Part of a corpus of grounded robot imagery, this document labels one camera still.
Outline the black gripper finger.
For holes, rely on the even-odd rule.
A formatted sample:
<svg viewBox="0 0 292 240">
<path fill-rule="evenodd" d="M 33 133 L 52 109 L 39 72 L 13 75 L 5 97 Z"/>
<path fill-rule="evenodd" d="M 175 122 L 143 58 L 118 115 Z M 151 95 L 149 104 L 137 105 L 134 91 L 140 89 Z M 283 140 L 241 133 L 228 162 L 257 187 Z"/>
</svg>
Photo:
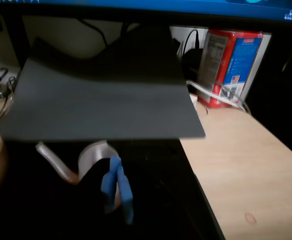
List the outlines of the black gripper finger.
<svg viewBox="0 0 292 240">
<path fill-rule="evenodd" d="M 201 240 L 189 212 L 149 166 L 124 164 L 118 186 L 130 240 Z"/>
<path fill-rule="evenodd" d="M 122 164 L 97 161 L 56 214 L 58 240 L 113 240 L 122 226 Z"/>
</svg>

